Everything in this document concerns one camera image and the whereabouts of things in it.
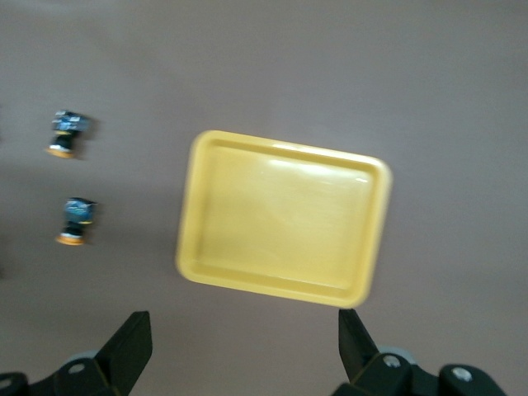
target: plastic tray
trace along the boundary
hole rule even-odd
[[[390,185],[376,158],[206,131],[191,150],[177,267],[209,285],[357,306]]]

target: silver screw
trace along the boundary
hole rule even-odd
[[[388,367],[392,367],[394,369],[397,369],[398,367],[400,367],[402,364],[399,362],[399,359],[396,357],[396,356],[392,356],[392,355],[387,355],[387,356],[384,356],[383,358],[383,362],[388,366]]]
[[[80,373],[83,370],[84,370],[84,364],[83,363],[77,363],[76,365],[72,365],[69,368],[68,373],[69,374],[77,374],[77,373]]]
[[[0,381],[0,389],[9,388],[13,381],[11,381],[11,378],[6,378]]]
[[[462,367],[455,367],[453,370],[451,370],[451,373],[453,373],[456,379],[460,381],[470,382],[473,380],[471,373]]]

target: figurine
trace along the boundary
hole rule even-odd
[[[89,126],[90,120],[84,115],[68,110],[57,111],[53,120],[55,138],[46,151],[56,157],[72,158],[73,140]]]
[[[96,202],[83,198],[70,198],[64,206],[68,221],[63,232],[56,238],[65,245],[84,244],[84,228],[92,223]]]

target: small blue figurine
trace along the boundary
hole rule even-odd
[[[90,120],[84,115],[61,110],[55,113],[53,130],[55,137],[46,151],[56,157],[73,157],[73,140],[82,132],[86,132]]]
[[[84,228],[92,223],[96,205],[97,203],[91,200],[70,198],[64,206],[68,223],[56,238],[57,242],[73,246],[84,244]]]

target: orange base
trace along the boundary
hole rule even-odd
[[[82,238],[70,238],[64,237],[63,235],[59,235],[57,238],[55,238],[55,241],[69,246],[78,246],[84,244],[84,239]]]
[[[64,151],[55,150],[54,148],[47,148],[46,151],[51,155],[59,158],[73,158],[72,153],[65,153]]]

